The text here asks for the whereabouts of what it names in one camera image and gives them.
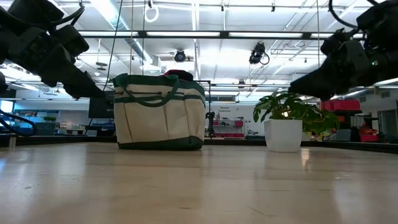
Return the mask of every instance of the potted plant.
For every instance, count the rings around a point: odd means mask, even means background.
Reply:
[[[254,121],[263,122],[269,114],[264,122],[265,137],[267,147],[275,152],[296,152],[303,132],[320,134],[339,125],[333,113],[308,105],[297,94],[288,92],[275,92],[259,100],[253,111]]]
[[[45,116],[45,117],[43,117],[43,120],[46,122],[55,122],[56,118],[51,117],[51,116]]]

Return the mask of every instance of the green bag handle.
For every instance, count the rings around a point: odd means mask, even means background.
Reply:
[[[133,96],[126,88],[129,84],[129,80],[128,80],[129,75],[127,73],[123,73],[121,75],[118,75],[117,77],[114,78],[114,83],[117,84],[118,86],[120,86],[123,91],[125,93],[127,93],[130,98],[132,98],[135,102],[139,103],[142,106],[146,106],[146,107],[151,107],[151,108],[155,108],[155,107],[160,107],[165,105],[167,102],[169,102],[171,100],[171,98],[175,95],[175,93],[177,92],[178,88],[180,88],[180,81],[178,80],[178,76],[176,75],[169,75],[166,77],[159,77],[159,78],[163,78],[165,80],[165,82],[170,82],[173,81],[173,88],[172,91],[170,91],[161,102],[158,103],[148,103],[144,100],[141,100],[140,98],[137,98],[135,96]]]

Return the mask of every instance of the white pot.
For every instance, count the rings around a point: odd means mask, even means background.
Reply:
[[[273,152],[297,152],[300,149],[301,120],[270,119],[264,122],[267,147]]]

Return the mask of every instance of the green bag trim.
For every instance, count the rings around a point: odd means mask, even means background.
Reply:
[[[168,75],[166,77],[152,77],[147,75],[128,75],[126,73],[118,75],[112,79],[114,87],[127,87],[129,84],[134,85],[162,85],[162,86],[174,86],[175,79],[178,76]],[[200,94],[205,97],[205,89],[196,82],[188,82],[186,80],[179,80],[182,89],[196,89]]]
[[[140,150],[199,150],[203,141],[196,136],[154,142],[118,143],[120,149]]]
[[[162,96],[143,96],[143,97],[136,97],[142,101],[155,101],[155,100],[162,100],[164,97]],[[205,107],[205,101],[201,96],[198,95],[185,95],[185,96],[172,96],[170,100],[201,100],[203,103],[203,106]],[[120,97],[120,98],[115,98],[113,100],[114,103],[137,103],[136,99],[131,98],[129,96],[127,97]]]

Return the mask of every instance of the tote bag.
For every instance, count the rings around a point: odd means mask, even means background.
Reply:
[[[194,150],[205,138],[205,90],[176,75],[118,75],[114,120],[120,149]]]

